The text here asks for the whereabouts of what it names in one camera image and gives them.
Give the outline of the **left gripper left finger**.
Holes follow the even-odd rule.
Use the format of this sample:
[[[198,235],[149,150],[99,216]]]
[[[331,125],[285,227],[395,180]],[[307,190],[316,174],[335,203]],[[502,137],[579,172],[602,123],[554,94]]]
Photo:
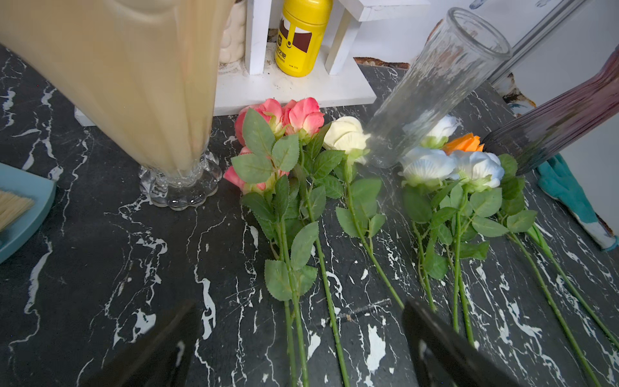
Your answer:
[[[184,301],[84,386],[184,386],[198,338],[196,302]]]

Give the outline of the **cream rose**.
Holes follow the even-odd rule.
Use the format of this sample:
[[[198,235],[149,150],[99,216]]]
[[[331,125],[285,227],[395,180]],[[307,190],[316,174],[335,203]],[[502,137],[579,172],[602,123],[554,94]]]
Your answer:
[[[379,277],[385,283],[400,307],[405,305],[382,269],[373,246],[373,237],[385,225],[386,217],[378,211],[378,196],[382,180],[378,177],[356,177],[356,166],[365,163],[369,153],[369,134],[364,133],[359,119],[344,116],[331,122],[323,139],[323,147],[342,151],[341,181],[345,191],[345,208],[336,209],[340,227],[351,238],[358,239],[372,261]]]

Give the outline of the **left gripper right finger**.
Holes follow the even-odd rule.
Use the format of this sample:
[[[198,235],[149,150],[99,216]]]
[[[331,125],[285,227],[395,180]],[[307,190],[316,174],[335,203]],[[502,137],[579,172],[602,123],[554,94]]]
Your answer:
[[[518,385],[421,301],[406,302],[402,322],[418,385]]]

